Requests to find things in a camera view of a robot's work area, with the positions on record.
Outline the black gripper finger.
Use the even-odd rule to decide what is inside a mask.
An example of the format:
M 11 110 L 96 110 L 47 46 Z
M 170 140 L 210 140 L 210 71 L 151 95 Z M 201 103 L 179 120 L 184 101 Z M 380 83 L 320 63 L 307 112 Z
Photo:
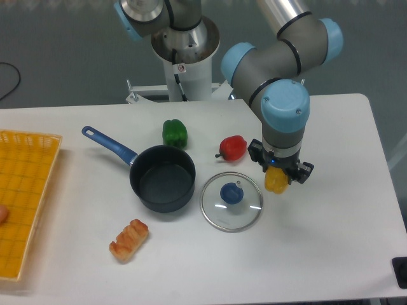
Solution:
M 264 165 L 263 146 L 259 140 L 252 139 L 247 151 L 253 162 L 258 163 L 260 166 Z
M 295 165 L 291 166 L 288 171 L 289 184 L 291 182 L 297 182 L 299 184 L 304 184 L 309 176 L 311 176 L 314 170 L 314 165 L 308 162 L 297 162 Z

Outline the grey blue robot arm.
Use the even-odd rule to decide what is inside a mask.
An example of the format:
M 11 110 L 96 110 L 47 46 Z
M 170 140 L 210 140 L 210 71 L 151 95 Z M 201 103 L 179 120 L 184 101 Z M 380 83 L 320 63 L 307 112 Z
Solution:
M 262 124 L 262 139 L 249 154 L 264 170 L 282 170 L 288 182 L 304 183 L 314 167 L 300 161 L 310 96 L 294 78 L 337 57 L 343 34 L 331 19 L 317 19 L 302 1 L 259 1 L 276 42 L 266 50 L 250 43 L 231 47 L 221 72 Z M 162 61 L 172 102 L 207 100 L 212 93 L 212 56 L 219 31 L 202 14 L 200 1 L 116 1 L 127 34 L 150 37 Z

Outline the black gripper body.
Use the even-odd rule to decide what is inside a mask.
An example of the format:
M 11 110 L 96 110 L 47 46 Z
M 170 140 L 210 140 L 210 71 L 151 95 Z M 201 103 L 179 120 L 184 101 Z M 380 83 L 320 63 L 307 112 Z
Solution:
M 262 165 L 263 172 L 265 173 L 269 167 L 280 168 L 285 173 L 295 171 L 298 166 L 297 163 L 299 162 L 300 152 L 296 152 L 295 154 L 287 157 L 278 157 L 272 151 L 266 152 L 263 150 L 263 159 L 264 163 Z

